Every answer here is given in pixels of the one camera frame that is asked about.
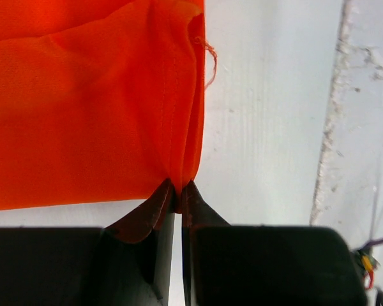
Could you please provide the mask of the orange t-shirt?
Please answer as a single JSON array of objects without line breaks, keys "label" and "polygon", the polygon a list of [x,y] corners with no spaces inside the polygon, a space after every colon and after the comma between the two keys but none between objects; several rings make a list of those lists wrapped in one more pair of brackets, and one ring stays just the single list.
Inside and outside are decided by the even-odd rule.
[{"label": "orange t-shirt", "polygon": [[0,210],[180,191],[212,51],[203,1],[0,1]]}]

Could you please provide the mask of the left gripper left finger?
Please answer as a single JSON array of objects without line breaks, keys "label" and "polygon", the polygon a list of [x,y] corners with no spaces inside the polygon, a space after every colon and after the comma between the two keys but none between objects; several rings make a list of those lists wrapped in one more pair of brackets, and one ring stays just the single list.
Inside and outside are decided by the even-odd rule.
[{"label": "left gripper left finger", "polygon": [[0,305],[166,305],[174,186],[106,228],[0,228]]}]

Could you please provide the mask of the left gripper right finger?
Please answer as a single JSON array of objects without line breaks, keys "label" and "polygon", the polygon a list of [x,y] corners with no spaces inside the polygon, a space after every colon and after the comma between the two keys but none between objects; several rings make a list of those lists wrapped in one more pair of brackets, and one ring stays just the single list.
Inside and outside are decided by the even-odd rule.
[{"label": "left gripper right finger", "polygon": [[187,305],[366,305],[344,239],[313,226],[231,225],[194,182],[181,194]]}]

